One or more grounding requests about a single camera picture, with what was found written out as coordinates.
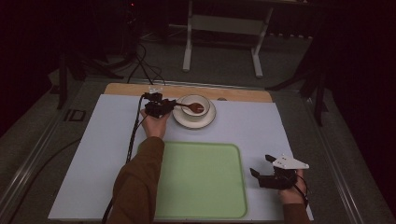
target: brown spoon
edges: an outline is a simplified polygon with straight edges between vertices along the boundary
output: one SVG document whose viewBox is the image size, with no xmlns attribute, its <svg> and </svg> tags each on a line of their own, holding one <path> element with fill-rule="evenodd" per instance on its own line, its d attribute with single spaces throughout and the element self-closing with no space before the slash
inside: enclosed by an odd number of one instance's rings
<svg viewBox="0 0 396 224">
<path fill-rule="evenodd" d="M 195 114 L 199 114 L 199 113 L 202 113 L 202 112 L 204 112 L 204 106 L 203 105 L 201 105 L 201 104 L 198 104 L 198 103 L 192 103 L 192 104 L 190 104 L 190 105 L 183 105 L 183 104 L 180 104 L 180 103 L 176 103 L 176 105 L 181 105 L 181 106 L 186 106 L 186 107 L 188 107 L 192 112 L 194 112 Z"/>
</svg>

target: white plate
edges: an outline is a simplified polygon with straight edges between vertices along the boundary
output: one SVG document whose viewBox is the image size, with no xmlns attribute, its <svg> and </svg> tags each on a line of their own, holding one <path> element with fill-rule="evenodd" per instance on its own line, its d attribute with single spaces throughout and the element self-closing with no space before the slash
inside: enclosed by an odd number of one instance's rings
<svg viewBox="0 0 396 224">
<path fill-rule="evenodd" d="M 182 96 L 177 99 L 178 103 L 181 103 L 183 98 L 186 96 Z M 210 103 L 210 109 L 207 111 L 205 115 L 200 117 L 193 117 L 183 112 L 181 106 L 176 105 L 173 112 L 175 120 L 180 123 L 181 125 L 185 126 L 186 128 L 190 129 L 199 129 L 204 128 L 205 126 L 209 125 L 216 116 L 216 108 L 213 105 L 212 101 L 208 100 Z"/>
</svg>

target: white tabletop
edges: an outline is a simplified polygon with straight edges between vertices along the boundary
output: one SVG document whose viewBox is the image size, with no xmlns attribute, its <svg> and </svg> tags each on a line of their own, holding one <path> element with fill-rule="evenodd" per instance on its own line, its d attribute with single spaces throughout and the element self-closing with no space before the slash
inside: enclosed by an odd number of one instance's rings
<svg viewBox="0 0 396 224">
<path fill-rule="evenodd" d="M 102 218 L 111 199 L 114 181 L 125 163 L 138 100 L 136 96 L 101 95 L 49 213 L 49 219 Z M 210 125 L 200 130 L 188 130 L 171 117 L 164 140 L 237 145 L 247 194 L 247 214 L 237 221 L 283 220 L 277 191 L 261 189 L 257 179 L 249 172 L 249 168 L 254 168 L 262 175 L 273 173 L 273 166 L 265 160 L 265 154 L 278 157 L 284 153 L 292 156 L 276 104 L 212 102 L 217 115 Z M 144 139 L 144 131 L 139 128 L 133 156 Z M 309 207 L 307 211 L 313 219 Z"/>
</svg>

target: black cable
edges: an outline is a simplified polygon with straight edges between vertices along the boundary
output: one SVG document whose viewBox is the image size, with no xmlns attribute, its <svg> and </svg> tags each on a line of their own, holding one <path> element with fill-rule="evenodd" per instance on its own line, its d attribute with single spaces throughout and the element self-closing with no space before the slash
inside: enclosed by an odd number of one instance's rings
<svg viewBox="0 0 396 224">
<path fill-rule="evenodd" d="M 144 98 L 144 95 L 140 96 L 139 106 L 137 107 L 137 112 L 136 112 L 136 119 L 134 120 L 134 129 L 132 130 L 131 140 L 129 141 L 128 154 L 127 154 L 125 163 L 128 163 L 131 160 L 132 148 L 134 147 L 134 137 L 136 135 L 137 128 L 140 125 L 139 124 L 139 113 L 140 113 L 140 106 L 142 105 L 143 98 Z"/>
<path fill-rule="evenodd" d="M 145 52 L 144 56 L 146 57 L 146 52 L 147 52 L 146 48 L 145 48 L 142 44 L 140 44 L 140 43 L 137 43 L 137 44 L 138 44 L 140 47 L 143 48 L 143 50 L 144 50 L 144 52 Z M 142 60 L 140 60 L 139 57 L 136 57 L 136 59 L 139 61 L 139 64 L 140 64 L 140 66 L 142 67 L 143 73 L 145 74 L 146 78 L 148 79 L 149 84 L 150 84 L 150 85 L 153 85 L 153 83 L 152 83 L 152 81 L 151 81 L 151 78 L 149 78 L 149 74 L 146 72 L 145 66 L 142 64 L 142 62 L 143 62 L 143 60 L 144 60 L 144 57 L 142 58 Z"/>
<path fill-rule="evenodd" d="M 44 170 L 44 168 L 48 165 L 48 163 L 50 163 L 50 161 L 52 161 L 53 158 L 55 158 L 56 156 L 58 156 L 58 155 L 59 155 L 61 152 L 63 152 L 65 149 L 67 149 L 68 147 L 73 146 L 76 142 L 78 142 L 78 141 L 80 141 L 80 140 L 81 140 L 81 138 L 76 139 L 75 141 L 73 141 L 73 142 L 67 144 L 67 145 L 64 146 L 64 147 L 62 147 L 62 148 L 59 149 L 55 154 L 53 154 L 51 157 L 49 157 L 49 159 L 47 159 L 46 162 L 44 162 L 44 164 L 41 166 L 41 168 L 38 170 L 38 172 L 37 172 L 37 173 L 35 174 L 35 176 L 33 177 L 32 181 L 29 183 L 29 185 L 28 185 L 26 191 L 23 193 L 23 195 L 22 195 L 22 197 L 21 197 L 21 200 L 20 200 L 20 202 L 18 203 L 17 208 L 15 208 L 15 211 L 14 211 L 14 213 L 12 214 L 12 217 L 11 217 L 11 219 L 9 220 L 8 224 L 10 224 L 10 223 L 14 220 L 14 218 L 15 218 L 15 216 L 17 215 L 18 211 L 20 210 L 21 205 L 22 205 L 24 199 L 26 198 L 28 192 L 29 192 L 30 189 L 32 188 L 32 186 L 33 186 L 33 184 L 35 183 L 37 177 L 41 174 L 41 172 Z"/>
<path fill-rule="evenodd" d="M 163 81 L 163 85 L 166 86 L 165 79 L 163 79 L 163 77 L 161 76 L 161 72 L 162 72 L 163 70 L 162 70 L 160 67 L 157 67 L 157 66 L 153 66 L 153 65 L 148 64 L 144 59 L 140 59 L 140 60 L 142 61 L 142 63 L 144 63 L 144 64 L 156 75 L 156 76 L 152 79 L 152 82 L 154 82 L 155 79 L 156 79 L 157 77 L 159 77 L 159 78 Z"/>
<path fill-rule="evenodd" d="M 134 147 L 134 137 L 136 135 L 136 131 L 139 128 L 140 124 L 142 124 L 142 122 L 146 119 L 147 116 L 145 116 L 141 122 L 139 122 L 139 114 L 140 114 L 140 107 L 142 105 L 142 101 L 143 101 L 144 95 L 142 95 L 139 99 L 139 105 L 137 107 L 137 111 L 136 111 L 136 119 L 134 120 L 134 128 L 132 130 L 132 134 L 131 134 L 131 139 L 129 141 L 129 147 L 128 147 L 128 154 L 126 157 L 126 162 L 128 163 L 131 160 L 131 155 L 132 155 L 132 149 Z M 113 207 L 113 200 L 110 200 L 110 202 L 108 203 L 108 206 L 106 208 L 105 213 L 103 214 L 102 217 L 102 224 L 106 224 L 107 222 L 107 218 L 108 218 L 108 214 L 110 213 L 111 208 Z"/>
<path fill-rule="evenodd" d="M 145 58 L 146 58 L 146 48 L 145 47 L 143 47 L 143 56 L 142 56 L 142 60 L 144 60 Z M 143 66 L 142 65 L 142 60 L 138 60 L 139 61 L 139 63 L 137 64 L 137 66 L 134 68 L 134 70 L 131 72 L 131 74 L 129 75 L 129 77 L 128 77 L 128 81 L 127 81 L 127 83 L 129 83 L 130 81 L 131 81 L 131 78 L 132 78 L 132 76 L 134 75 L 134 72 L 137 70 L 137 68 L 139 67 L 139 66 Z"/>
<path fill-rule="evenodd" d="M 301 194 L 301 196 L 303 197 L 303 200 L 304 200 L 304 205 L 305 205 L 305 207 L 307 207 L 308 206 L 308 191 L 309 191 L 308 185 L 306 184 L 306 181 L 301 176 L 297 175 L 297 177 L 299 177 L 300 179 L 303 180 L 303 182 L 305 184 L 305 193 L 303 193 L 303 191 L 300 190 L 300 188 L 297 187 L 297 185 L 294 184 L 293 186 Z"/>
</svg>

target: brown sleeve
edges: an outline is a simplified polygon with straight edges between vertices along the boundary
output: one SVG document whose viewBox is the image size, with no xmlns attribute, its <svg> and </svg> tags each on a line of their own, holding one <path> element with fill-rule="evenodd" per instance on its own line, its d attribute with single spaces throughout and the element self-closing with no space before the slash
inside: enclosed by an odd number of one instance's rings
<svg viewBox="0 0 396 224">
<path fill-rule="evenodd" d="M 283 205 L 285 224 L 311 223 L 302 203 L 288 203 Z"/>
<path fill-rule="evenodd" d="M 153 222 L 163 149 L 161 138 L 147 138 L 136 156 L 121 168 L 114 184 L 113 210 L 107 223 Z"/>
</svg>

